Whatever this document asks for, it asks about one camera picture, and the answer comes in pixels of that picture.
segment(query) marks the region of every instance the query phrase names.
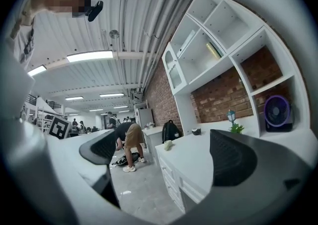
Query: brown shorts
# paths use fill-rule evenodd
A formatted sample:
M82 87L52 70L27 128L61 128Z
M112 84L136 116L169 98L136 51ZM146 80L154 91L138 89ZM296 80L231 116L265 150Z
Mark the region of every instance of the brown shorts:
M143 142L143 132L138 124L132 124L126 134L125 149L135 148Z

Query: railing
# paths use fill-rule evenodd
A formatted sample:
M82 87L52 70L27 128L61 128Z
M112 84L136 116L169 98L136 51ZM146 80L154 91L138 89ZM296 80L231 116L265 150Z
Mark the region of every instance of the railing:
M26 102L30 103L31 105L36 105L36 97L34 97L33 95L29 94Z
M61 108L62 105L59 104L59 103L56 103L55 101L48 101L46 102L52 109L55 109L55 108Z

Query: blue lantern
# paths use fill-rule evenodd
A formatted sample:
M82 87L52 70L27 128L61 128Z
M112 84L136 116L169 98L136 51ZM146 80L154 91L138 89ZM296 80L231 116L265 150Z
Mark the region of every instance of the blue lantern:
M232 125L234 125L235 111L229 110L228 113L227 113L227 117L228 117L228 120L232 123Z

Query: white sneaker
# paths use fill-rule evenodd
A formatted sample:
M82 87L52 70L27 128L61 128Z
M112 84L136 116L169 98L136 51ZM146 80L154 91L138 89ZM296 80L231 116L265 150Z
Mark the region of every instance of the white sneaker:
M135 168L135 166L130 167L127 165L126 167L123 168L123 171L124 172L135 172L136 168Z
M138 161L140 161L141 163L146 162L146 161L145 161L145 158L140 158L140 157L138 158Z

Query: white refrigerator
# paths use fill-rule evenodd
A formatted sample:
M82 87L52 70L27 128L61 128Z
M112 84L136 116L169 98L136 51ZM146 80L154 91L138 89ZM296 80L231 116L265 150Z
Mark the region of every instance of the white refrigerator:
M136 123L144 129L147 123L153 123L153 114L150 108L140 109L137 108L135 112Z

